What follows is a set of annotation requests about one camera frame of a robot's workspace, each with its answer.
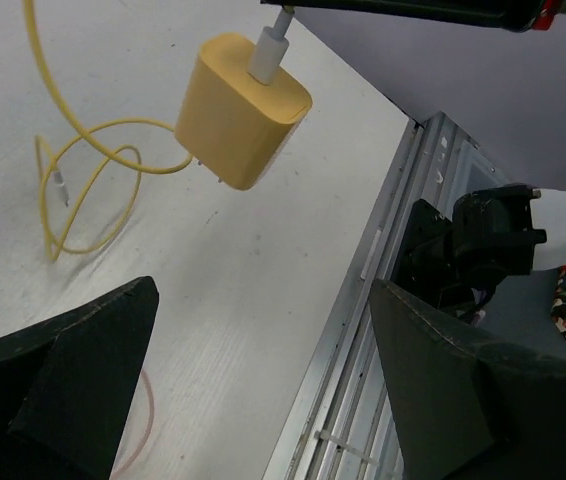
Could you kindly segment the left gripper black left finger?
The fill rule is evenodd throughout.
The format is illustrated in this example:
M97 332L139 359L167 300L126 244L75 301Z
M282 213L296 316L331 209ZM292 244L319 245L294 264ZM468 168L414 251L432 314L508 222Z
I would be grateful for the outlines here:
M107 479L159 292L138 277L0 338L0 479Z

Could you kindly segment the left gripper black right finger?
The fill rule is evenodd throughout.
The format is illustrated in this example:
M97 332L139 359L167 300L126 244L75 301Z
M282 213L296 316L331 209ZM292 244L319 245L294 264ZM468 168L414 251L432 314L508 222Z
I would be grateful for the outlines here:
M566 360L425 304L386 376L406 475L566 479Z

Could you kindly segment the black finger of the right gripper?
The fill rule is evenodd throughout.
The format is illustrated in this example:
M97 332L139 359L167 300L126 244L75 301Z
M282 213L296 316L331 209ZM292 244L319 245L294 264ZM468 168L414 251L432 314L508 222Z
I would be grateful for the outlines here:
M547 1L265 0L263 4L409 17L508 31L547 30Z

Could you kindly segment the yellow charger plug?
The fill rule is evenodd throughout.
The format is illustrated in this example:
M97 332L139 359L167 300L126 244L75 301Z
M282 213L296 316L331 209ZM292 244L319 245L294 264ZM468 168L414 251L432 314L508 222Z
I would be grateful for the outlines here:
M175 125L181 146L236 190L264 175L312 107L309 91L278 66L263 85L248 65L255 44L223 33L200 46Z

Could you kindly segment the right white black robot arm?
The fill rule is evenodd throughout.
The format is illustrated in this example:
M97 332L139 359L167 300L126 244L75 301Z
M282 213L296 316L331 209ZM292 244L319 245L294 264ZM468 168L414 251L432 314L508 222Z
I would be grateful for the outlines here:
M307 1L305 7L399 16L515 33L547 31L566 1ZM404 236L410 274L528 275L566 265L566 191L510 185L459 198L441 232L417 221Z

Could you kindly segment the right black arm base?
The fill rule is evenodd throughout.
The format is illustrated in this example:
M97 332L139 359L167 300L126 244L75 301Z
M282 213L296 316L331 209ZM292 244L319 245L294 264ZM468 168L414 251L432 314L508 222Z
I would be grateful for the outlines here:
M391 280L428 305L467 324L478 324L493 292L459 279L451 253L452 222L424 199L414 202Z

